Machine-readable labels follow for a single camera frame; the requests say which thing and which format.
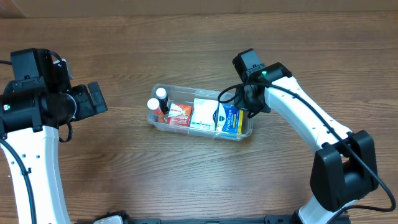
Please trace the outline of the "blue yellow VapoDrops box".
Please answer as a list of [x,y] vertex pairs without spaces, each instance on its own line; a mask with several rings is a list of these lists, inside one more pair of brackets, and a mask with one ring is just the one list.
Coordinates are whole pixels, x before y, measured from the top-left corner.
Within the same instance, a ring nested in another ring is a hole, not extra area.
[[216,131],[228,134],[241,134],[243,110],[231,104],[219,104]]

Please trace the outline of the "clear plastic container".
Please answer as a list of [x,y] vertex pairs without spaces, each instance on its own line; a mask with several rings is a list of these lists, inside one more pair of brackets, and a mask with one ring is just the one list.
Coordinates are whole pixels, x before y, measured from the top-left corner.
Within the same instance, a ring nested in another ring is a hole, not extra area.
[[[201,98],[206,100],[216,100],[218,96],[220,96],[220,92],[213,91],[213,90],[204,90],[198,88],[189,88],[184,86],[175,86],[175,85],[166,85],[166,84],[156,84],[152,89],[152,93],[150,98],[156,98],[155,91],[158,88],[165,88],[169,95],[168,106],[170,109],[171,103],[183,103],[189,104],[193,106],[193,102],[195,98]],[[231,104],[232,103],[225,103],[225,102],[218,102],[219,104]],[[167,118],[169,113],[165,114],[166,122],[165,123],[158,123],[152,120],[152,113],[148,109],[147,113],[147,121],[148,123],[154,125],[158,130],[161,131],[170,131],[175,133],[184,133],[190,135],[197,135],[197,136],[206,136],[212,138],[221,138],[221,139],[230,139],[240,141],[243,138],[246,138],[251,135],[253,130],[253,120],[248,118],[248,114],[243,111],[243,127],[241,134],[228,134],[228,133],[221,133],[217,132],[216,128],[214,131],[207,131],[204,129],[195,129],[191,128],[190,124],[188,127],[186,126],[174,126],[167,124]]]

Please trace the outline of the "red medicine box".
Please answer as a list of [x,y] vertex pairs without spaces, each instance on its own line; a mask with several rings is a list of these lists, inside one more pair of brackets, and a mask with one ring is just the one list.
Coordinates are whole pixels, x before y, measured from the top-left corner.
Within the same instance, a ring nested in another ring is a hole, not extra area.
[[167,124],[174,126],[186,126],[190,124],[193,106],[183,103],[171,103]]

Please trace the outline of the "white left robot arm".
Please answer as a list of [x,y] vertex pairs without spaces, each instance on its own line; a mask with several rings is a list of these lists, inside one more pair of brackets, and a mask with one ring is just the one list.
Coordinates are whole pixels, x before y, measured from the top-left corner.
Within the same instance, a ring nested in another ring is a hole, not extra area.
[[11,53],[14,80],[1,95],[1,148],[11,171],[19,223],[70,223],[58,145],[72,123],[108,107],[98,83],[71,86],[68,62],[48,49]]

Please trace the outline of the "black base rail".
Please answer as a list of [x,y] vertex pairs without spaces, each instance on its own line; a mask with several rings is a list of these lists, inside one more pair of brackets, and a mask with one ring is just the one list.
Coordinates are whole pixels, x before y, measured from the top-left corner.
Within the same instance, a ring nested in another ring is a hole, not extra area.
[[161,220],[159,218],[134,219],[124,210],[107,213],[92,221],[77,221],[75,224],[123,223],[123,224],[299,224],[298,213],[293,215],[266,215],[264,218],[222,218],[222,219],[186,219]]

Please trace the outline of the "black bottle white cap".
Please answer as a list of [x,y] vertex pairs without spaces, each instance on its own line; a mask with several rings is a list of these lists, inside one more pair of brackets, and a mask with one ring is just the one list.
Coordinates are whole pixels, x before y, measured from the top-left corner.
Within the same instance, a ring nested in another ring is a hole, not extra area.
[[169,112],[169,106],[168,106],[168,100],[169,100],[169,95],[165,88],[158,88],[155,91],[156,98],[159,101],[160,108],[164,114],[167,114]]

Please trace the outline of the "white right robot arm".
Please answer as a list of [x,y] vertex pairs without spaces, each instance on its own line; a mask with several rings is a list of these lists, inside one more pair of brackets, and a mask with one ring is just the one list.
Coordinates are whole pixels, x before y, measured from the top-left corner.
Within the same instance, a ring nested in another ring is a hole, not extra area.
[[310,188],[312,198],[288,223],[348,223],[343,212],[380,186],[373,138],[352,132],[324,112],[299,86],[287,67],[264,65],[253,49],[233,59],[241,79],[234,105],[252,118],[260,112],[279,113],[314,154]]

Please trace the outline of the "orange bottle white cap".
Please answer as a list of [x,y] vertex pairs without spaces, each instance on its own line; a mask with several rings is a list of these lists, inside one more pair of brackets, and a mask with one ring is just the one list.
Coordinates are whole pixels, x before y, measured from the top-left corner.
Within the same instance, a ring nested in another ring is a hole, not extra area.
[[158,123],[165,123],[166,118],[164,112],[161,110],[160,102],[157,98],[150,98],[147,101],[147,107],[152,113],[152,120]]

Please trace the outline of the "white medicine box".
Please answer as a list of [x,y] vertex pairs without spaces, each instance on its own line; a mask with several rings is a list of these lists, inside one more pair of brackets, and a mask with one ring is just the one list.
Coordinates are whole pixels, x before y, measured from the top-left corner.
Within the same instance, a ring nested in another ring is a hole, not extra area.
[[218,111],[218,101],[195,98],[193,102],[193,114],[190,127],[214,131],[216,128],[216,115]]

